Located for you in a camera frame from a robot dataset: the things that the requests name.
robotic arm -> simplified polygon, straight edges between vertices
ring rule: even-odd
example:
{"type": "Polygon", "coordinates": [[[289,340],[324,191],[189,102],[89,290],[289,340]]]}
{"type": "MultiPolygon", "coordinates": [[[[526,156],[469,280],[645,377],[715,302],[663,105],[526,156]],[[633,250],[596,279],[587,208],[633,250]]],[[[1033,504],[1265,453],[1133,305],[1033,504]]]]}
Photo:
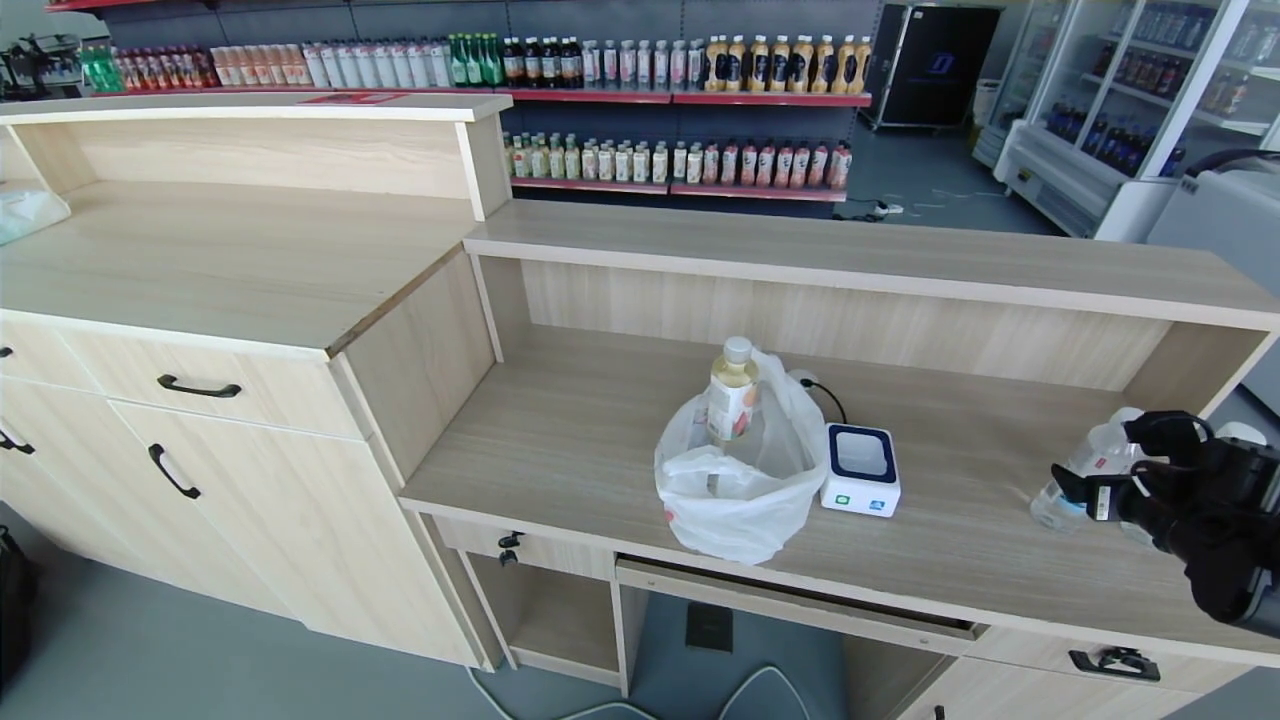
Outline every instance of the robotic arm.
{"type": "Polygon", "coordinates": [[[1181,411],[1124,424],[1151,457],[1128,475],[1082,478],[1053,465],[1053,479],[1097,521],[1126,520],[1156,548],[1187,564],[1196,605],[1210,618],[1280,638],[1280,452],[1215,438],[1181,411]]]}

glass door refrigerator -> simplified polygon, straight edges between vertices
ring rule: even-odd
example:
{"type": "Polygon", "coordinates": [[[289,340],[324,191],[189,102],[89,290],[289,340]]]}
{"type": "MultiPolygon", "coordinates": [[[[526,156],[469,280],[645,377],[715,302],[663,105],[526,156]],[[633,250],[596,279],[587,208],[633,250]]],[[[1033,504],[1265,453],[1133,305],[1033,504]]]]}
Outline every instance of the glass door refrigerator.
{"type": "Polygon", "coordinates": [[[1261,0],[1075,0],[996,178],[1068,234],[1143,240],[1189,160],[1276,142],[1277,33],[1261,0]]]}
{"type": "Polygon", "coordinates": [[[973,149],[973,156],[983,165],[996,167],[1009,138],[1009,128],[1027,114],[1070,6],[1071,0],[1032,0],[1014,44],[1014,55],[1005,65],[991,117],[983,118],[986,124],[973,149]]]}

plastic bag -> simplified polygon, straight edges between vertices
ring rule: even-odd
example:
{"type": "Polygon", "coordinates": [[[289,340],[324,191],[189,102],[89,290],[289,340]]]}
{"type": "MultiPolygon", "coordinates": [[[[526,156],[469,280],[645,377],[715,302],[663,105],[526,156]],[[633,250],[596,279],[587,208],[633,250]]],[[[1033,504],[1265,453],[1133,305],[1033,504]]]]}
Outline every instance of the plastic bag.
{"type": "Polygon", "coordinates": [[[710,443],[704,393],[667,423],[653,466],[667,523],[681,544],[758,565],[809,518],[813,496],[827,477],[826,423],[777,356],[753,350],[751,359],[760,370],[759,405],[748,437],[730,446],[736,457],[710,443]]]}
{"type": "Polygon", "coordinates": [[[0,245],[60,223],[70,214],[67,202],[52,192],[0,192],[0,245]]]}

floor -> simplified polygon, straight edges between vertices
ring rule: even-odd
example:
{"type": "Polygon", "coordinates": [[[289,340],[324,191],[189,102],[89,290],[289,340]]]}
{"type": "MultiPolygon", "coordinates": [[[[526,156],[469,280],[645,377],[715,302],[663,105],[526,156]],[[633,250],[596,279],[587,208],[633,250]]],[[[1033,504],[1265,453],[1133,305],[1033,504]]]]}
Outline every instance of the floor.
{"type": "MultiPolygon", "coordinates": [[[[1020,200],[1004,197],[960,137],[872,136],[859,128],[852,150],[850,197],[902,205],[904,214],[888,222],[1059,234],[1020,200]]],[[[865,209],[851,201],[837,211],[865,209]]],[[[499,717],[461,667],[315,634],[293,621],[68,556],[3,503],[0,524],[12,525],[47,570],[38,646],[0,701],[3,720],[499,717]]],[[[740,614],[733,655],[690,650],[684,647],[684,607],[662,597],[650,605],[637,705],[668,720],[716,717],[748,674],[773,662],[795,680],[814,720],[846,717],[838,638],[740,614]]],[[[617,698],[617,691],[534,669],[503,669],[481,680],[521,720],[559,717],[617,698]]],[[[1277,705],[1280,671],[1254,670],[1171,717],[1266,717],[1277,705]]],[[[634,716],[611,710],[591,717],[634,716]]],[[[790,720],[801,714],[781,680],[767,676],[726,717],[790,720]]]]}

black bag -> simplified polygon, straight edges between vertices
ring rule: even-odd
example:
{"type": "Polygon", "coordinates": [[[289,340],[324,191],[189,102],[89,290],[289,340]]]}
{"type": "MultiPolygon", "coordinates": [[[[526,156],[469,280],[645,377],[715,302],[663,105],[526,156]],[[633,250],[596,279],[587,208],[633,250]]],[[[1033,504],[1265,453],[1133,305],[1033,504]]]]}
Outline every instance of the black bag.
{"type": "Polygon", "coordinates": [[[9,528],[0,525],[0,697],[31,652],[31,607],[36,566],[22,553],[9,528]]]}

